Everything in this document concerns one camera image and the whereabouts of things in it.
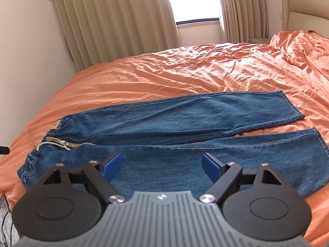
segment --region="nightstand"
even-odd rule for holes
[[[269,44],[269,38],[249,38],[249,44]]]

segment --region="beige curtain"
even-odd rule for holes
[[[249,38],[267,38],[265,0],[221,0],[223,41],[248,42]]]
[[[78,70],[179,47],[169,0],[55,0]]]

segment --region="jeans pocket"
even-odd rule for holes
[[[74,114],[66,115],[62,118],[60,121],[60,124],[58,125],[56,131],[60,131],[67,127],[69,124],[71,124],[74,120]]]

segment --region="headboard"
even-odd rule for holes
[[[329,38],[329,0],[282,0],[282,30],[314,30]]]

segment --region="jeans leg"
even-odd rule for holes
[[[173,145],[231,137],[302,118],[282,91],[221,92],[68,115],[55,137],[105,146]]]
[[[174,146],[85,144],[67,151],[46,145],[29,154],[19,176],[29,188],[55,163],[79,167],[90,159],[103,160],[115,151],[121,151],[123,161],[112,184],[127,198],[134,191],[191,190],[195,197],[201,195],[212,185],[201,168],[201,156],[206,152],[224,163],[234,161],[247,169],[268,162],[304,197],[329,181],[328,147],[314,128]]]

